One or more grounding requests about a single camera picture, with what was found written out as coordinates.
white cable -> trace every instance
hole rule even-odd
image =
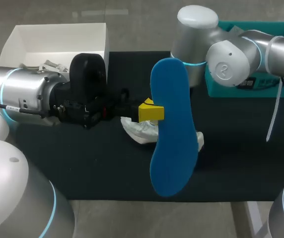
[[[272,132],[272,128],[273,128],[273,125],[274,125],[274,123],[275,123],[275,119],[276,119],[276,116],[277,116],[278,107],[279,107],[279,101],[280,101],[280,96],[281,96],[281,90],[282,90],[282,81],[280,80],[280,82],[279,82],[279,87],[278,87],[277,98],[276,98],[275,110],[273,111],[273,115],[272,115],[270,127],[269,127],[268,134],[267,134],[267,138],[266,138],[266,141],[267,141],[267,142],[268,142],[269,139],[270,139],[271,132]]]

white box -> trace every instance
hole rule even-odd
[[[0,66],[39,67],[46,60],[68,69],[74,56],[95,53],[102,56],[108,74],[109,40],[106,23],[18,25],[1,56]],[[69,80],[68,73],[62,73]]]

gray floor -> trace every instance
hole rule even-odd
[[[15,25],[85,22],[107,23],[112,51],[169,50],[176,14],[188,4],[210,7],[221,20],[284,21],[283,0],[0,0],[0,53]],[[71,203],[77,238],[246,237],[230,203]],[[271,203],[259,205],[264,221]]]

shoe insole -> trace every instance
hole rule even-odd
[[[179,192],[191,177],[198,156],[187,71],[174,58],[162,59],[151,73],[155,105],[164,107],[158,122],[158,141],[150,164],[150,177],[157,194]]]

